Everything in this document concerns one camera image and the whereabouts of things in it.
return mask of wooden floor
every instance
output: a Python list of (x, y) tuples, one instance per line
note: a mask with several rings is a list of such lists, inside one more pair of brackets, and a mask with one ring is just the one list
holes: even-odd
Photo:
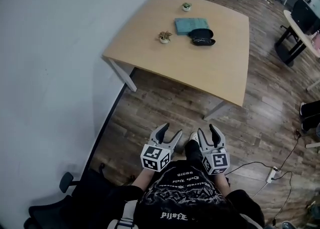
[[(284, 7), (279, 1), (269, 0), (270, 4), (265, 0), (207, 1), (249, 17), (250, 52), (243, 107), (234, 107), (219, 119), (206, 122), (202, 117), (219, 102), (217, 98), (138, 69), (133, 76), (136, 93), (128, 88), (125, 90), (90, 164), (91, 168), (98, 170), (99, 164), (105, 163), (104, 174), (110, 181), (121, 185), (131, 175), (139, 174), (143, 145), (148, 142), (151, 131), (166, 122), (170, 123), (167, 138), (183, 129), (180, 145), (199, 127), (209, 132), (209, 123), (217, 126), (226, 138), (232, 164), (230, 169), (250, 161), (279, 167), (296, 144), (293, 132), (301, 124), (298, 116), (300, 103), (320, 99), (319, 87), (311, 92), (305, 91), (320, 77), (319, 60), (307, 49), (296, 58), (292, 68), (278, 59), (274, 43), (284, 32), (280, 25), (286, 25)], [(285, 42), (292, 45), (294, 40)], [(320, 185), (320, 154), (316, 148), (305, 149), (305, 144), (316, 140), (310, 136), (301, 138), (283, 166), (284, 172), (292, 171), (294, 175), (292, 193), (277, 218), (278, 223), (290, 220), (297, 226), (305, 213), (306, 202)], [(265, 184), (269, 171), (260, 164), (247, 165), (228, 175), (231, 188), (243, 189), (253, 196)], [(254, 198), (267, 222), (286, 200), (289, 178), (287, 174), (268, 184)]]

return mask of wooden table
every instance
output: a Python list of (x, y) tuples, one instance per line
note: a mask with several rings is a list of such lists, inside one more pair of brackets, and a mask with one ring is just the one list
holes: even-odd
[[(274, 44), (275, 51), (279, 58), (289, 67), (294, 65), (294, 59), (307, 47), (317, 58), (320, 58), (319, 50), (316, 50), (311, 42), (311, 39), (304, 34), (297, 23), (291, 17), (291, 12), (288, 10), (283, 11), (286, 20), (289, 23), (289, 27), (286, 29), (280, 39)], [(282, 42), (285, 38), (294, 31), (299, 37), (299, 41), (294, 47), (288, 50)]]
[[(192, 3), (189, 12), (184, 2)], [(175, 18), (205, 18), (213, 31), (213, 46), (195, 46), (186, 35), (175, 35)], [(168, 44), (158, 34), (173, 33)], [(206, 0), (148, 0), (103, 52), (132, 91), (137, 87), (115, 61), (153, 72), (210, 93), (222, 102), (204, 116), (209, 120), (242, 106), (249, 60), (249, 18)]]

